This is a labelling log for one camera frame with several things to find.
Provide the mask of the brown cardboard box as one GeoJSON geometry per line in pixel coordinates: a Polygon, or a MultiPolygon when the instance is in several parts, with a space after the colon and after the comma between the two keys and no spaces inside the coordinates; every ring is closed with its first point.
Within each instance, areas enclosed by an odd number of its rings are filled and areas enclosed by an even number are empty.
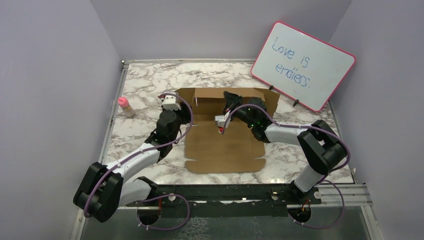
{"type": "Polygon", "coordinates": [[[264,159],[264,143],[255,139],[248,125],[234,119],[221,134],[215,116],[223,115],[226,108],[224,92],[236,94],[247,104],[254,97],[260,98],[267,113],[273,116],[280,94],[266,88],[215,87],[180,88],[177,93],[192,107],[194,121],[185,136],[185,167],[196,174],[245,173],[261,170],[264,159]]]}

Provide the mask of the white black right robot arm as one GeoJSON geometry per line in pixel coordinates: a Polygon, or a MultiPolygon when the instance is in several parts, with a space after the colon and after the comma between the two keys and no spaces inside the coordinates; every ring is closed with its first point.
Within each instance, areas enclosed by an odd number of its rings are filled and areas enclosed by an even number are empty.
{"type": "Polygon", "coordinates": [[[247,124],[259,142],[284,143],[300,146],[303,150],[308,164],[289,185],[287,195],[292,202],[302,203],[314,186],[341,168],[342,160],[350,160],[350,150],[325,121],[317,120],[307,125],[282,124],[268,114],[259,97],[252,97],[244,104],[242,96],[235,93],[224,91],[223,96],[223,115],[215,118],[221,133],[230,121],[239,119],[247,124]]]}

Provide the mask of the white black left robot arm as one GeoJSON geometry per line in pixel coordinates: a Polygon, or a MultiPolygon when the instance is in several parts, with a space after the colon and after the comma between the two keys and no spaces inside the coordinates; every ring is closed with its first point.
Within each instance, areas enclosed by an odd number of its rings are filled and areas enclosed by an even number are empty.
{"type": "Polygon", "coordinates": [[[163,110],[156,122],[156,128],[144,143],[129,155],[112,162],[91,164],[73,197],[73,204],[83,210],[86,218],[106,222],[124,205],[124,194],[140,189],[138,199],[144,205],[152,205],[157,200],[157,191],[151,182],[127,181],[136,173],[160,162],[172,150],[185,133],[180,133],[182,125],[193,125],[193,111],[190,107],[180,110],[163,110]]]}

